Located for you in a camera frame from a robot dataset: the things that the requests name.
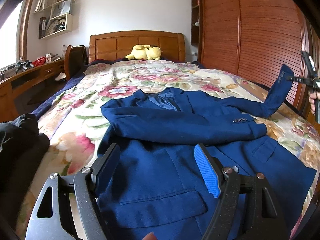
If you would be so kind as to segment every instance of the water bottle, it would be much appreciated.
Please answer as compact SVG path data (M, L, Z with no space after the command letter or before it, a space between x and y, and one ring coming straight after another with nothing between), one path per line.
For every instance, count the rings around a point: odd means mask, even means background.
M62 57L65 57L66 51L67 51L67 46L66 46L66 45L63 45L63 46L62 46Z

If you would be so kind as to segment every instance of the red basket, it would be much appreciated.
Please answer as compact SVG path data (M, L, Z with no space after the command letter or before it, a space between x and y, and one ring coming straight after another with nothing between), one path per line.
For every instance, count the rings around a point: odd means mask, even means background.
M45 57L41 57L41 58L38 58L37 60L35 60L33 62L33 65L35 65L36 67L38 66L41 66L45 63Z

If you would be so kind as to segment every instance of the wooden wardrobe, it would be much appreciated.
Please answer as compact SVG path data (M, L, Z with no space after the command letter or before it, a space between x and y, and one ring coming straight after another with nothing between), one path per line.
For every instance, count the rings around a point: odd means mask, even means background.
M292 0L200 0L198 60L208 68L271 87L283 63L306 74L301 50L309 51L307 22ZM287 100L299 108L303 97L294 83Z

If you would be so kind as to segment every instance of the wooden desk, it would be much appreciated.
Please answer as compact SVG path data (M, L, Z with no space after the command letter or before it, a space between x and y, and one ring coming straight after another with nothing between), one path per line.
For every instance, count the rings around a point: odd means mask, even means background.
M64 60L34 67L0 82L0 122L19 116L14 99L40 82L64 72Z

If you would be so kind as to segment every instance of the jacket sleeve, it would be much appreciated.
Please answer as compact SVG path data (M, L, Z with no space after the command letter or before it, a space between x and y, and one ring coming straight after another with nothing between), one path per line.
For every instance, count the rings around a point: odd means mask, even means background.
M277 80L272 85L266 100L263 103L251 101L244 98L225 98L224 106L232 106L238 108L242 112L252 114L254 116L268 118L276 112L276 110L285 101L291 86L292 81L286 80L287 76L293 76L292 70L285 64L280 69Z
M102 106L116 135L159 143L208 145L253 140L267 133L249 114L206 116L132 105L129 98L110 100Z

